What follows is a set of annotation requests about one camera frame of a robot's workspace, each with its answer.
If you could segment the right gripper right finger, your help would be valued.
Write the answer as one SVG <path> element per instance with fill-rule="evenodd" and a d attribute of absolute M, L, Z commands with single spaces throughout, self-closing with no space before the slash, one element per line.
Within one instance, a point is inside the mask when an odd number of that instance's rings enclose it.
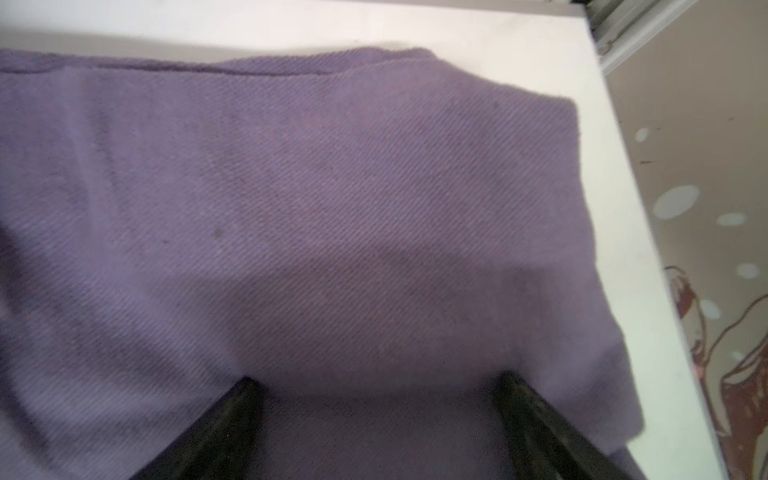
<path fill-rule="evenodd" d="M 517 479 L 628 477 L 516 373 L 505 372 L 499 377 L 495 407 Z"/>

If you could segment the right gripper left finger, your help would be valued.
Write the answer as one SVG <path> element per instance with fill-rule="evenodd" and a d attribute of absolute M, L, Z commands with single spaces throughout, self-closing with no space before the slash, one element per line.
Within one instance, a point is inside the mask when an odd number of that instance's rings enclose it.
<path fill-rule="evenodd" d="M 263 419 L 263 387 L 241 378 L 135 480 L 244 479 Z"/>

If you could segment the purple trousers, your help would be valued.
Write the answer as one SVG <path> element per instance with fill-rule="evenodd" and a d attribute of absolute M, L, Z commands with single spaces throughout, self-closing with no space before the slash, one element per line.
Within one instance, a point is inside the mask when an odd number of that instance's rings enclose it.
<path fill-rule="evenodd" d="M 128 479 L 240 379 L 251 479 L 510 479 L 520 375 L 643 473 L 575 104 L 429 51 L 1 54 L 1 475 Z"/>

